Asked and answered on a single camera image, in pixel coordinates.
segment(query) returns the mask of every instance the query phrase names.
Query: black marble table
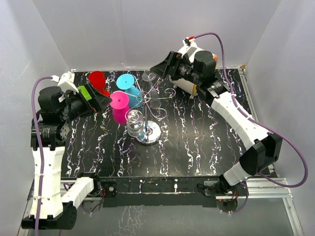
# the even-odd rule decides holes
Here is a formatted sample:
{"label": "black marble table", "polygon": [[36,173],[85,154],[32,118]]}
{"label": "black marble table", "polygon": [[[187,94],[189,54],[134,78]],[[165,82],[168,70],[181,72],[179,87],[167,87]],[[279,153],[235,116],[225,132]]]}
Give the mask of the black marble table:
{"label": "black marble table", "polygon": [[[238,70],[226,71],[237,100],[251,113]],[[149,83],[141,79],[143,72],[105,71],[105,88],[110,92],[118,90],[117,78],[131,73],[147,91]],[[86,83],[89,74],[76,72],[74,83]],[[172,86],[168,80],[161,80],[160,96],[166,96],[164,90]],[[149,115],[162,130],[161,140],[152,146],[138,143],[127,134],[125,125],[115,123],[110,106],[103,114],[74,120],[66,142],[62,177],[76,177],[87,171],[97,172],[100,177],[219,176],[245,151],[231,126],[199,97],[189,99],[177,88],[175,97],[162,100],[162,108],[168,111],[165,119]]]}

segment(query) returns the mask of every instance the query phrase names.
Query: green sticky note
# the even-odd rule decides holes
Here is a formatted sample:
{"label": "green sticky note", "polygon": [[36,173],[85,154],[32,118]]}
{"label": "green sticky note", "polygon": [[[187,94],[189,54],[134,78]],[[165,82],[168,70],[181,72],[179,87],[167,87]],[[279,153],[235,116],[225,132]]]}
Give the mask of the green sticky note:
{"label": "green sticky note", "polygon": [[91,95],[89,94],[89,92],[87,91],[87,89],[84,86],[79,86],[78,90],[82,93],[85,100],[89,101],[92,99]]}

